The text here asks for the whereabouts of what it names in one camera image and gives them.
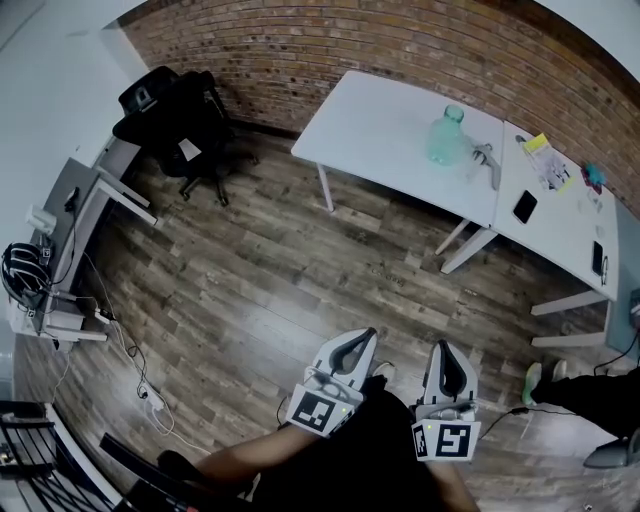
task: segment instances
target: plastic bottle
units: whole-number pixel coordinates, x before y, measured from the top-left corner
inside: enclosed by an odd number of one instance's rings
[[[471,155],[471,143],[462,131],[460,123],[464,118],[464,111],[449,105],[444,116],[431,124],[427,139],[427,158],[444,166],[454,166],[462,163]]]

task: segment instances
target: shoe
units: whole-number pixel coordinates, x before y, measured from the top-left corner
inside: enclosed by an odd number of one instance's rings
[[[527,370],[527,375],[524,378],[524,389],[522,390],[522,403],[527,407],[538,405],[535,400],[531,398],[531,392],[540,384],[541,379],[542,365],[540,363],[533,363]]]
[[[558,382],[559,380],[567,377],[567,362],[564,359],[560,359],[553,367],[553,376],[551,382]]]
[[[391,384],[396,378],[396,367],[386,361],[373,370],[371,376],[375,377],[376,375],[382,375],[387,380],[387,384]]]

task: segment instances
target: charger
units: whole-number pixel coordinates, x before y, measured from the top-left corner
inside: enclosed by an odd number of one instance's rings
[[[109,325],[111,322],[115,320],[115,317],[113,316],[112,313],[102,308],[95,309],[95,317],[98,320],[100,320],[103,324],[106,324],[106,325]]]

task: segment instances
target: table leg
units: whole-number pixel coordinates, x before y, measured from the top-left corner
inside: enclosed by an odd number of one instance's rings
[[[333,207],[333,201],[331,200],[331,191],[329,190],[329,182],[327,181],[327,173],[324,170],[322,164],[316,164],[318,167],[318,174],[320,175],[320,183],[322,183],[322,190],[324,192],[324,198],[327,201],[327,209],[332,212],[335,210]]]
[[[150,215],[144,208],[141,208],[136,203],[134,203],[131,199],[126,197],[124,194],[118,192],[115,188],[109,185],[106,181],[102,179],[98,180],[97,187],[100,188],[103,192],[105,192],[111,199],[119,202],[122,206],[125,206],[133,213],[135,213],[142,220],[148,222],[152,226],[156,225],[158,219],[156,219],[153,215]]]
[[[589,290],[588,292],[572,295],[571,297],[533,306],[531,308],[531,314],[534,316],[548,315],[549,313],[557,313],[558,311],[565,311],[567,309],[589,306],[590,304],[596,304],[603,300],[607,300],[606,297],[600,295],[595,290]]]
[[[135,190],[127,187],[124,183],[122,183],[118,178],[109,174],[107,171],[98,167],[98,172],[100,173],[100,179],[106,181],[109,185],[115,188],[121,194],[125,196],[129,196],[136,203],[139,203],[143,208],[149,208],[149,201],[138,194]]]
[[[444,262],[440,272],[443,274],[451,273],[497,236],[498,233],[495,231],[480,228],[453,256]]]
[[[604,345],[606,332],[593,334],[574,334],[572,336],[544,336],[533,338],[531,345],[534,347],[597,347]]]
[[[455,229],[451,232],[451,234],[445,239],[444,242],[442,242],[440,244],[440,247],[438,247],[436,249],[436,255],[440,254],[442,251],[444,251],[447,247],[449,247],[449,245],[451,244],[451,242],[453,242],[456,237],[462,233],[462,230],[464,228],[466,228],[469,225],[469,221],[467,219],[462,219],[462,222],[460,222],[460,224],[458,224]]]
[[[576,297],[586,296],[588,293],[596,293],[601,298],[600,300],[593,300],[592,302],[583,302],[583,306],[588,306],[589,304],[594,304],[595,302],[607,300],[595,291],[580,293],[578,295],[574,295],[573,297],[567,297],[567,299],[575,299]],[[573,334],[571,336],[543,336],[540,338],[533,338],[531,340],[531,345],[533,345],[534,347],[597,347],[600,345],[604,345],[607,340],[607,332],[609,331],[609,322],[611,321],[612,304],[613,303],[611,301],[608,301],[607,303],[607,316],[604,320],[604,329],[602,330],[602,332],[595,332],[592,334]]]
[[[41,338],[53,338],[74,343],[80,340],[107,341],[108,335],[100,331],[84,331],[82,329],[65,329],[64,327],[47,326],[46,332],[39,334]]]

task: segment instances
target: black phone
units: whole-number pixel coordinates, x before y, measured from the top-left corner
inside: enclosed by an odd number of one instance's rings
[[[602,276],[602,246],[598,242],[593,242],[593,259],[591,260],[591,270],[596,275]]]
[[[522,197],[518,201],[518,204],[516,204],[516,207],[513,209],[513,214],[520,222],[526,224],[537,204],[538,200],[533,197],[531,192],[525,190],[522,193]]]

